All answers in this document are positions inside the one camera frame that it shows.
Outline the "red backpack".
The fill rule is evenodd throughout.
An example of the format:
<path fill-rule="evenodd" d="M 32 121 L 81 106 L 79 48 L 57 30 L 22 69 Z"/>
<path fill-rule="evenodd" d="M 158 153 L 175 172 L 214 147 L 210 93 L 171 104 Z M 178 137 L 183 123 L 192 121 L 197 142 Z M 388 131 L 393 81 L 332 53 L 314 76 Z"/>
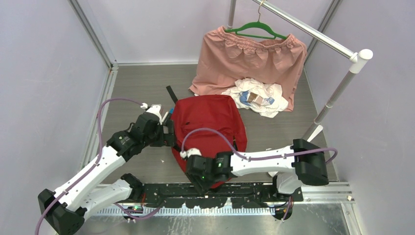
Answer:
<path fill-rule="evenodd" d="M 185 160 L 180 152 L 197 148 L 203 157 L 214 158 L 225 151 L 247 148 L 245 126 L 234 100 L 228 95 L 203 95 L 177 99 L 172 88 L 167 91 L 175 103 L 174 122 L 176 145 L 172 154 L 185 173 Z"/>

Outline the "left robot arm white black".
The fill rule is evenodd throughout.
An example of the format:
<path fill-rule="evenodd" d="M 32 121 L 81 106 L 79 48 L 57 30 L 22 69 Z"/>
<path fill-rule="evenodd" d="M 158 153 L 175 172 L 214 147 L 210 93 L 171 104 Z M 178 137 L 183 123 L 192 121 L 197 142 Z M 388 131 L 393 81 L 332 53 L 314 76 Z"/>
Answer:
<path fill-rule="evenodd" d="M 137 202 L 143 197 L 144 185 L 131 173 L 123 174 L 108 187 L 95 188 L 144 148 L 173 146 L 175 142 L 170 112 L 163 117 L 151 110 L 144 112 L 128 129 L 115 132 L 93 161 L 68 182 L 39 193 L 44 219 L 57 234 L 73 235 L 99 210 L 120 201 Z"/>

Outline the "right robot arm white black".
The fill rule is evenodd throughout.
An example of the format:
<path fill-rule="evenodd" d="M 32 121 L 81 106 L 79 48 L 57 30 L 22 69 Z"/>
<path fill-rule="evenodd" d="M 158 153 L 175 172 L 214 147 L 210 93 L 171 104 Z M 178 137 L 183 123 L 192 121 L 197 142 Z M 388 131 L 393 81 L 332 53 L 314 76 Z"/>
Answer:
<path fill-rule="evenodd" d="M 218 182 L 253 173 L 277 173 L 272 196 L 284 201 L 303 186 L 328 185 L 324 153 L 306 140 L 295 139 L 292 145 L 261 152 L 219 152 L 214 158 L 203 157 L 200 150 L 191 148 L 180 153 L 185 160 L 185 173 L 200 194 Z"/>

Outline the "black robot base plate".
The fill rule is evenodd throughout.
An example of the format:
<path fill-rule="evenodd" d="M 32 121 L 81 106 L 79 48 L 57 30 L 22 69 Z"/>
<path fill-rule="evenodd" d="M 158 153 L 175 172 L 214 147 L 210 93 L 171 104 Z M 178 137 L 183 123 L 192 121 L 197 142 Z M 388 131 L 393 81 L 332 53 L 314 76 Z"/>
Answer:
<path fill-rule="evenodd" d="M 289 195 L 279 194 L 274 183 L 224 183 L 205 194 L 199 194 L 190 183 L 177 184 L 145 184 L 142 192 L 122 203 L 137 203 L 150 208 L 163 206 L 177 209 L 186 206 L 189 209 L 222 208 L 230 201 L 233 209 L 265 208 L 271 204 L 288 202 Z"/>

